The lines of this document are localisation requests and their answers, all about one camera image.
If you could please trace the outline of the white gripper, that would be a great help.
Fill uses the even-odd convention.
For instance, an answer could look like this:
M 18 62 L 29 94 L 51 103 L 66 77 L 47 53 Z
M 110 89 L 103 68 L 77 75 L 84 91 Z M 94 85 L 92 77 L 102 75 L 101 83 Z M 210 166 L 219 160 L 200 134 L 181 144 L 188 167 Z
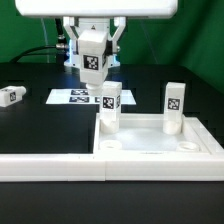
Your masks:
M 63 26 L 70 41 L 71 55 L 78 54 L 81 18 L 114 18 L 115 33 L 108 37 L 106 55 L 109 65 L 119 65 L 118 41 L 126 27 L 126 18 L 172 18 L 178 9 L 178 0 L 15 0 L 19 13 L 29 17 L 64 17 Z

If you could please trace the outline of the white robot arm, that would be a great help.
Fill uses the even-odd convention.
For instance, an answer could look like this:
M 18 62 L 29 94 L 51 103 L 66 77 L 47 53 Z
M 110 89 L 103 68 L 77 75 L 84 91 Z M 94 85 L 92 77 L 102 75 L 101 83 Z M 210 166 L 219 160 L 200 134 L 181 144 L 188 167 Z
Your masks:
M 178 0 L 15 0 L 17 10 L 27 17 L 119 20 L 111 40 L 107 31 L 84 31 L 77 38 L 80 57 L 115 54 L 127 18 L 170 19 L 177 12 Z

